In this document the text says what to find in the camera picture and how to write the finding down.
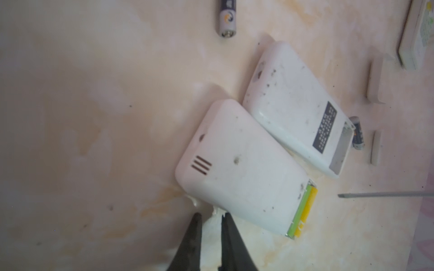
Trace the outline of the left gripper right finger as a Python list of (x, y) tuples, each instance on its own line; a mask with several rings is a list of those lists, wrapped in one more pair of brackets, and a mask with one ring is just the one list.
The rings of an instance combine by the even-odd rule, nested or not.
[(222, 259), (219, 271), (257, 271), (229, 212), (222, 216)]

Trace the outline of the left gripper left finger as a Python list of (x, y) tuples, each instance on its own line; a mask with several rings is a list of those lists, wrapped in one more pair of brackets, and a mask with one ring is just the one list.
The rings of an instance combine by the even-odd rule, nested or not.
[(167, 271), (199, 271), (202, 241), (202, 215), (196, 212)]

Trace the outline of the black battery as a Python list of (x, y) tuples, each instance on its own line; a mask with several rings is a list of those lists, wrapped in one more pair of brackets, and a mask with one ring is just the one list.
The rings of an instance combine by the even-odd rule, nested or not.
[(356, 150), (363, 150), (363, 148), (365, 147), (365, 140), (361, 128), (361, 121), (358, 116), (352, 116), (349, 119), (355, 127), (353, 141), (352, 141), (353, 147)]
[(219, 35), (223, 38), (231, 38), (236, 35), (236, 0), (219, 0)]

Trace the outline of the red white remote control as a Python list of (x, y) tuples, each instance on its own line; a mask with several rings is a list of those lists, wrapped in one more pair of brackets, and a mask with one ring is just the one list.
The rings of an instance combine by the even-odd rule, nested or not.
[(290, 44), (263, 52), (243, 107), (284, 147), (339, 178), (355, 126)]

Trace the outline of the orange black screwdriver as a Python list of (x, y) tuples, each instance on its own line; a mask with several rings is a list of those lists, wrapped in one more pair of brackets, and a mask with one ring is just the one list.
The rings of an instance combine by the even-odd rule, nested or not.
[(433, 197), (434, 192), (377, 192), (377, 193), (345, 193), (339, 198), (385, 198), (385, 197)]

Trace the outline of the white battery cover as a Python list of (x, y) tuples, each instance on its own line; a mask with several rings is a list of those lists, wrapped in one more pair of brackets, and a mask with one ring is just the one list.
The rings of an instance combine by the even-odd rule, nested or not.
[(373, 145), (371, 148), (371, 159), (370, 163), (373, 166), (378, 166), (381, 160), (383, 148), (383, 130), (377, 130), (374, 133)]
[(394, 57), (380, 53), (370, 63), (366, 98), (370, 103), (386, 105), (390, 98), (386, 91), (387, 67), (393, 64)]

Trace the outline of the green battery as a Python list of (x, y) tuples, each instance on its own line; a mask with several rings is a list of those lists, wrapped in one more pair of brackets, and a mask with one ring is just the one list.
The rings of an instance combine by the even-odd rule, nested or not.
[(296, 231), (296, 228), (297, 228), (298, 223), (300, 221), (301, 214), (302, 214), (302, 212), (304, 210), (307, 198), (308, 198), (308, 196), (310, 194), (310, 188), (309, 188), (309, 186), (316, 187), (316, 185), (310, 180), (308, 182), (307, 186), (306, 186), (306, 189), (304, 190), (304, 193), (303, 193), (301, 201), (300, 201), (300, 205), (299, 205), (299, 207), (297, 209), (297, 212), (296, 212), (296, 214), (294, 216), (294, 219), (293, 219), (293, 221), (292, 221), (292, 223), (290, 225), (290, 228), (287, 231), (287, 237), (289, 237), (291, 239), (298, 238), (298, 237), (295, 237), (295, 231)]

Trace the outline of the yellow battery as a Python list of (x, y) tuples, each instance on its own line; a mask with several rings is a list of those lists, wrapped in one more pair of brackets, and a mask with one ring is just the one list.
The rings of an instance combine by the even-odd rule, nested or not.
[(309, 188), (310, 188), (310, 194), (307, 198), (304, 210), (301, 214), (300, 221), (299, 221), (298, 226), (296, 228), (295, 237), (300, 237), (302, 230), (303, 230), (303, 228), (307, 222), (307, 218), (309, 217), (311, 208), (314, 204), (314, 201), (315, 201), (315, 198), (316, 198), (316, 195), (318, 192), (317, 188), (314, 186), (309, 186)]

